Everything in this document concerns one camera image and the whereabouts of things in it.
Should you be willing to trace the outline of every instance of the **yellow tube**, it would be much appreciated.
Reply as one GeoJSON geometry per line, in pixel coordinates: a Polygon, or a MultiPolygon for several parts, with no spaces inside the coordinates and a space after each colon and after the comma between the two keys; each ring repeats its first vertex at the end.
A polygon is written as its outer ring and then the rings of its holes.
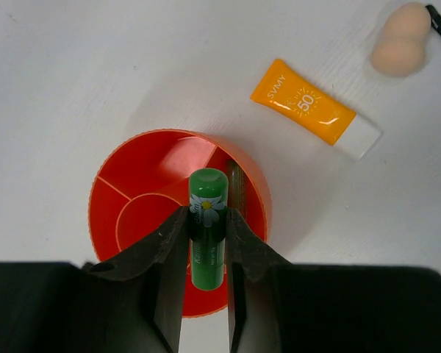
{"type": "Polygon", "coordinates": [[[297,75],[284,61],[276,59],[250,97],[287,116],[334,145],[356,117],[356,113],[335,101],[297,75]]]}

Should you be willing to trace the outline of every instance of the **white tube cap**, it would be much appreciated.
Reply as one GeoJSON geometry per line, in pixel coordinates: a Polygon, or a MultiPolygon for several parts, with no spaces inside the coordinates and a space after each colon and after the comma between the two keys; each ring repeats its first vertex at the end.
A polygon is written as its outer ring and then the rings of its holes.
{"type": "Polygon", "coordinates": [[[334,144],[355,160],[360,160],[382,136],[382,130],[366,118],[356,115],[334,144]]]}

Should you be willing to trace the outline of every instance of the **makeup sponge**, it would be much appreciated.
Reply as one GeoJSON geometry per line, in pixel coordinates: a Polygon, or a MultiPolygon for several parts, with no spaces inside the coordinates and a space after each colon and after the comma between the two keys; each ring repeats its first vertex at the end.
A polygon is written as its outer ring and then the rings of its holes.
{"type": "Polygon", "coordinates": [[[420,70],[426,60],[426,39],[431,16],[424,5],[411,2],[387,19],[370,57],[380,73],[405,77],[420,70]]]}

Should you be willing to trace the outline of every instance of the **daisy print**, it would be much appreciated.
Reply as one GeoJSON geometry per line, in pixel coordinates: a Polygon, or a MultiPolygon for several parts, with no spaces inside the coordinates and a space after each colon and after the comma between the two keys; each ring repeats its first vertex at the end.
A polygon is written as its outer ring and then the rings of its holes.
{"type": "Polygon", "coordinates": [[[191,194],[190,211],[194,214],[196,223],[202,223],[206,228],[210,228],[213,223],[218,222],[218,211],[226,207],[225,202],[221,202],[221,199],[222,196],[210,199],[191,194]]]}

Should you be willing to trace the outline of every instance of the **green lip balm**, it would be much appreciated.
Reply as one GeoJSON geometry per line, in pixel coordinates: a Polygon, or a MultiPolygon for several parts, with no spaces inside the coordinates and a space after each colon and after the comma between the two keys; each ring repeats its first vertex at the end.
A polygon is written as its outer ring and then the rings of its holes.
{"type": "Polygon", "coordinates": [[[191,282],[201,290],[214,290],[223,282],[227,175],[213,168],[190,176],[191,282]]]}

